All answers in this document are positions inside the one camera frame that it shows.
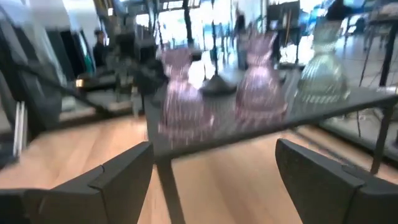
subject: light wood floor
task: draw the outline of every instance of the light wood floor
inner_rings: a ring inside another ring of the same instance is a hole
[[[371,158],[312,128],[300,128],[361,167]],[[275,142],[286,138],[329,156],[291,132],[223,147],[173,162],[178,192],[188,224],[301,223],[279,176]],[[144,120],[122,118],[42,136],[20,163],[0,171],[0,189],[50,189],[104,163],[146,140]],[[383,165],[380,177],[398,184],[398,172]],[[170,223],[156,167],[141,212],[140,224]]]

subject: pink glass vase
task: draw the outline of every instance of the pink glass vase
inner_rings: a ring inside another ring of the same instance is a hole
[[[236,116],[261,122],[280,118],[287,109],[279,74],[271,64],[275,34],[258,34],[248,42],[248,64],[236,93]]]
[[[201,140],[213,126],[214,116],[200,92],[189,82],[174,80],[167,87],[159,132],[172,140]]]
[[[165,74],[171,80],[188,80],[188,71],[192,64],[192,51],[189,48],[166,50],[161,59]]]

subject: wooden floor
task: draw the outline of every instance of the wooden floor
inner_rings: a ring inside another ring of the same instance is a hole
[[[312,128],[299,131],[361,167],[371,158]],[[301,223],[279,176],[275,142],[286,138],[330,156],[291,132],[223,147],[173,162],[178,192],[188,224]],[[42,136],[20,163],[0,171],[0,189],[50,189],[104,163],[146,140],[146,122],[122,118]],[[398,184],[398,172],[383,165],[380,177]],[[140,224],[170,223],[156,167],[141,212]]]

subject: glass table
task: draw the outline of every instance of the glass table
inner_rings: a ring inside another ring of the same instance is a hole
[[[242,97],[242,93],[237,93],[219,98],[200,98],[195,95],[195,90],[190,89],[171,103],[168,98],[170,92],[162,88],[157,97],[145,98],[149,141],[154,146],[157,170],[172,223],[185,223],[172,172],[172,159],[376,106],[385,108],[371,167],[372,174],[378,172],[392,107],[398,96],[367,88],[352,88],[347,99],[336,103],[306,103],[295,97],[298,80],[299,74],[295,71],[287,76],[279,88],[282,97],[277,97],[275,91],[246,85],[244,89],[252,97]]]

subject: table top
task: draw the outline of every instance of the table top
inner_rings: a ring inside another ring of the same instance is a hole
[[[165,87],[156,96],[147,96],[144,100],[147,129],[156,159],[187,156],[300,125],[319,123],[334,116],[398,102],[397,95],[368,88],[351,88],[347,99],[336,103],[305,103],[296,97],[299,76],[298,73],[288,75],[280,87],[285,98],[281,101],[285,103],[273,101],[275,105],[285,105],[285,110],[283,106],[270,106],[267,111],[248,111],[242,105],[251,100],[246,98],[243,103],[238,103],[239,94],[238,97],[233,94],[202,98],[200,103],[185,101],[170,104],[170,100],[160,100],[166,98],[168,93]],[[167,116],[164,108],[173,111],[175,116]]]

